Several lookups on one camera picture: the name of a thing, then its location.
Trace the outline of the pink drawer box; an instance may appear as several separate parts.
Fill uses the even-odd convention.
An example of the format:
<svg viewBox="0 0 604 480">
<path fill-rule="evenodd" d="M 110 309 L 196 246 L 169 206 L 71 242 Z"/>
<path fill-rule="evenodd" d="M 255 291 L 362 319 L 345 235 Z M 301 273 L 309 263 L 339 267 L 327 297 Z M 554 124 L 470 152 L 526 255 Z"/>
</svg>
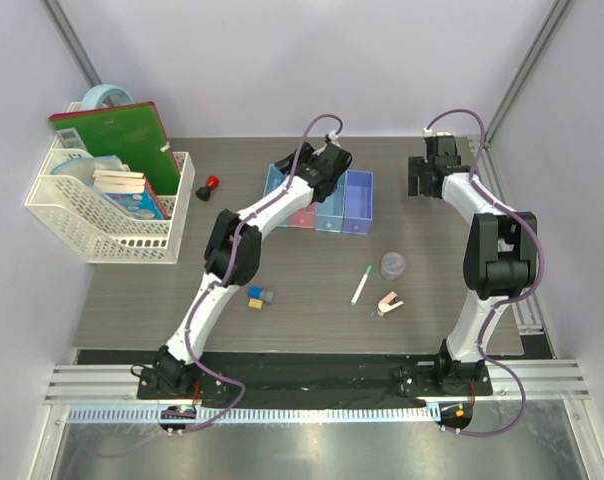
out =
<svg viewBox="0 0 604 480">
<path fill-rule="evenodd" d="M 292 228 L 314 229 L 316 222 L 317 205 L 315 203 L 302 208 L 289 217 L 289 226 Z"/>
</svg>

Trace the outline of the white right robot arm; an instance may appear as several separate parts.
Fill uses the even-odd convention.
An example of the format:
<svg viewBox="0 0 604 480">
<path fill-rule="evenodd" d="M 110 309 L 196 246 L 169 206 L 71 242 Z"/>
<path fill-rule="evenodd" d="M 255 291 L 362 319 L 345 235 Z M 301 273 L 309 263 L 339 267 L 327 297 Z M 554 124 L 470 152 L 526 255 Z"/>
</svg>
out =
<svg viewBox="0 0 604 480">
<path fill-rule="evenodd" d="M 453 331 L 430 365 L 398 372 L 406 397 L 462 396 L 491 392 L 486 346 L 512 300 L 535 284 L 537 219 L 501 203 L 463 164 L 449 133 L 424 133 L 425 154 L 408 160 L 408 193 L 438 198 L 469 225 L 463 259 L 466 300 Z"/>
</svg>

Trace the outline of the light blue drawer box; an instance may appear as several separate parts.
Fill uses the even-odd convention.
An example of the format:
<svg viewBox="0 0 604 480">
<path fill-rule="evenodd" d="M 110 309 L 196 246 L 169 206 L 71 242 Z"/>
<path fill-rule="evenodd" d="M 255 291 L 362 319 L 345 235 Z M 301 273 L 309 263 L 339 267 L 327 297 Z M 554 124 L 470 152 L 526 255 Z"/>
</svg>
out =
<svg viewBox="0 0 604 480">
<path fill-rule="evenodd" d="M 274 164 L 270 164 L 263 196 L 266 197 L 270 195 L 271 192 L 279 188 L 285 182 L 285 180 L 286 174 L 282 173 Z"/>
</svg>

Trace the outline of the green white marker pen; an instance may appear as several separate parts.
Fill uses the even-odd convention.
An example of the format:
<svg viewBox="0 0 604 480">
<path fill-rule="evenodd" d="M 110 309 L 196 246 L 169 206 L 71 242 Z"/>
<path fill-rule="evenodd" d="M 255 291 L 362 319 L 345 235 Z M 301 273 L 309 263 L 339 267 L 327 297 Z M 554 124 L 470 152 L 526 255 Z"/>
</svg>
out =
<svg viewBox="0 0 604 480">
<path fill-rule="evenodd" d="M 359 281 L 359 283 L 358 283 L 358 285 L 357 285 L 357 287 L 355 289 L 355 292 L 353 293 L 353 295 L 352 295 L 352 297 L 350 299 L 350 305 L 351 306 L 355 306 L 358 303 L 358 300 L 359 300 L 359 298 L 360 298 L 360 296 L 362 294 L 362 291 L 363 291 L 363 289 L 364 289 L 364 287 L 365 287 L 365 285 L 366 285 L 366 283 L 367 283 L 367 281 L 368 281 L 368 279 L 370 277 L 372 269 L 373 269 L 372 265 L 368 265 L 366 267 L 366 270 L 363 273 L 363 275 L 362 275 L 362 277 L 361 277 L 361 279 L 360 279 L 360 281 Z"/>
</svg>

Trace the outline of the purple drawer box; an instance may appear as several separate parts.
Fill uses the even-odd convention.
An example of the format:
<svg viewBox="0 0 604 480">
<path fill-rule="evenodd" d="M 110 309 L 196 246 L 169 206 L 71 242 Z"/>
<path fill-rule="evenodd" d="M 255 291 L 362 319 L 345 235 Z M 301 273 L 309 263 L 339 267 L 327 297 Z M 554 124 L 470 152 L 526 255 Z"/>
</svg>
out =
<svg viewBox="0 0 604 480">
<path fill-rule="evenodd" d="M 342 232 L 368 235 L 373 225 L 373 173 L 348 170 L 344 185 Z"/>
</svg>

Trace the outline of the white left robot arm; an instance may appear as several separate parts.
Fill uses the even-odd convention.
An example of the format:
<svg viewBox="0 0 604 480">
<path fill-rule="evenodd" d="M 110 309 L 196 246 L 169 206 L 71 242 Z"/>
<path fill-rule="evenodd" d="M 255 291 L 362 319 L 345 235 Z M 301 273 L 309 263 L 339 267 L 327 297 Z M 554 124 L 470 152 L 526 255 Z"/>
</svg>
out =
<svg viewBox="0 0 604 480">
<path fill-rule="evenodd" d="M 139 366 L 134 374 L 139 399 L 187 398 L 201 374 L 215 375 L 200 364 L 204 346 L 229 300 L 258 272 L 262 241 L 293 213 L 332 195 L 351 163 L 352 154 L 335 143 L 316 151 L 305 142 L 276 163 L 285 175 L 277 188 L 238 212 L 225 209 L 218 214 L 193 302 L 152 364 Z"/>
</svg>

